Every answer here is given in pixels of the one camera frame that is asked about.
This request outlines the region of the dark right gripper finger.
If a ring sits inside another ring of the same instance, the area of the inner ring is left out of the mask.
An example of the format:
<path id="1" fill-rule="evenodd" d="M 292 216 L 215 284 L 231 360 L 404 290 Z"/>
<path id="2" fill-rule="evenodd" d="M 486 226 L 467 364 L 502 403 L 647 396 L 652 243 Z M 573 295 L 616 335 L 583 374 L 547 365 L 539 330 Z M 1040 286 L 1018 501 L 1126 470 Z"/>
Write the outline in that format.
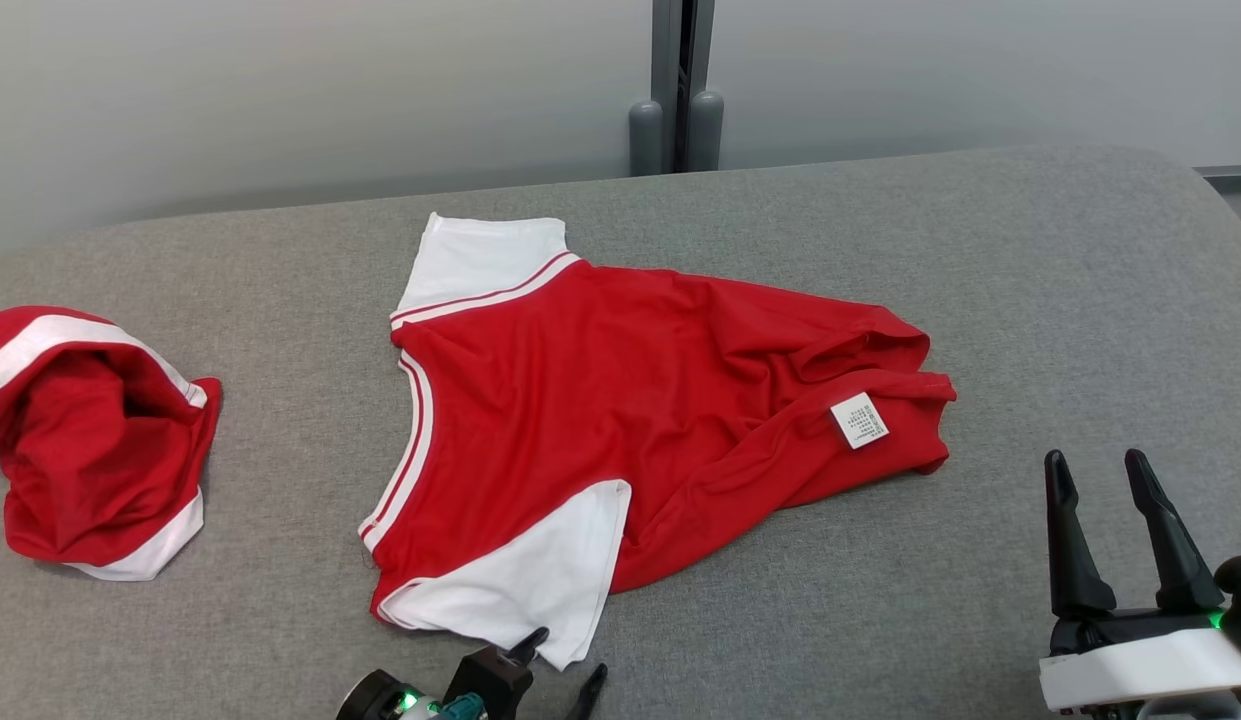
<path id="1" fill-rule="evenodd" d="M 1178 614 L 1219 610 L 1225 602 L 1224 593 L 1144 451 L 1126 451 L 1126 473 L 1154 552 L 1160 582 L 1155 593 L 1159 610 Z"/>
<path id="2" fill-rule="evenodd" d="M 1044 457 L 1050 606 L 1055 618 L 1103 618 L 1117 610 L 1109 583 L 1100 578 L 1077 516 L 1080 497 L 1062 451 Z"/>

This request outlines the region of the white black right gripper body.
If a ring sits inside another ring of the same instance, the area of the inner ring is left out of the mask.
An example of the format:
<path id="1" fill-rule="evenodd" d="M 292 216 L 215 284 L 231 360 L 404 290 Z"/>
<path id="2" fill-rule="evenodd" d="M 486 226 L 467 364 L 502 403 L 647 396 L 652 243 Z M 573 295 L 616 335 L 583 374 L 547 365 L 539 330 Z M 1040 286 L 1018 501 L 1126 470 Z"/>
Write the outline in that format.
<path id="1" fill-rule="evenodd" d="M 1039 683 L 1056 714 L 1241 714 L 1241 610 L 1059 619 Z"/>

